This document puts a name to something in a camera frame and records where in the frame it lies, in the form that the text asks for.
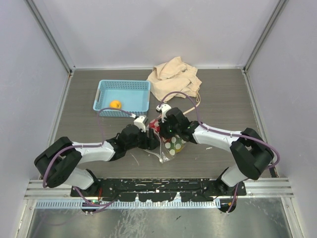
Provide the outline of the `clear zip top bag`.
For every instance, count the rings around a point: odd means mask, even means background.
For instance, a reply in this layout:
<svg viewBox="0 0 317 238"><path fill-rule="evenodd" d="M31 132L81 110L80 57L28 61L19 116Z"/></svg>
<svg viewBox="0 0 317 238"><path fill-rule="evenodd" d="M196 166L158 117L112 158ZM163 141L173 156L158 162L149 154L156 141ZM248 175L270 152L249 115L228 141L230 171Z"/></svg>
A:
<svg viewBox="0 0 317 238"><path fill-rule="evenodd" d="M159 158L160 163L165 163L173 160L176 154L179 153L186 145L186 142L176 135L170 139L165 139L159 135L159 120L153 119L149 122L147 129L153 129L154 137L158 141L158 147L153 151L148 150L150 154L153 154Z"/></svg>

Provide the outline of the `fake yellow peach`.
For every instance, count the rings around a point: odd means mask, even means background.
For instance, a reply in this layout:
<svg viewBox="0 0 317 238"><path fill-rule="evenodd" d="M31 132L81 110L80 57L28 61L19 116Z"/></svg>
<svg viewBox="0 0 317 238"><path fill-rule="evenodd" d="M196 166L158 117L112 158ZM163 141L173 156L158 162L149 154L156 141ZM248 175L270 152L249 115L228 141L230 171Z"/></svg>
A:
<svg viewBox="0 0 317 238"><path fill-rule="evenodd" d="M113 100L113 101L110 102L109 106L111 108L121 109L122 108L122 103L119 100Z"/></svg>

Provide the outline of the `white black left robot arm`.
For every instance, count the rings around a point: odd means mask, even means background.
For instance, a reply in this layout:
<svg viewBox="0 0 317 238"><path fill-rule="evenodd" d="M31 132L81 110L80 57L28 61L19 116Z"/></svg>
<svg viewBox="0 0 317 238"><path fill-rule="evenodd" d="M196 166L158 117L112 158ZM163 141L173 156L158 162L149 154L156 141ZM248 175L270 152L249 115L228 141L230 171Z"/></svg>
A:
<svg viewBox="0 0 317 238"><path fill-rule="evenodd" d="M34 165L43 177L43 187L67 184L81 189L87 196L95 196L99 192L96 176L90 170L78 168L78 165L112 162L124 157L128 150L154 150L159 146L160 141L153 129L143 131L129 124L103 143L82 144L61 137L34 160Z"/></svg>

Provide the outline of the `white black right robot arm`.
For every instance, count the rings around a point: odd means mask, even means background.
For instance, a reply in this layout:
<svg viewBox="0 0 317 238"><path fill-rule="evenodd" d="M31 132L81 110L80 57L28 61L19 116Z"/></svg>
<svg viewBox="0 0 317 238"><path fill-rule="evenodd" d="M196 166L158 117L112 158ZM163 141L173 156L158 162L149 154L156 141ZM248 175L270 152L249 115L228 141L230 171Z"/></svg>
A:
<svg viewBox="0 0 317 238"><path fill-rule="evenodd" d="M230 152L235 165L225 169L216 180L216 189L229 195L238 183L257 180L274 158L273 150L251 128L228 131L211 127L200 120L189 121L177 107L157 106L161 114L159 134L164 139L179 136L185 142L205 144Z"/></svg>

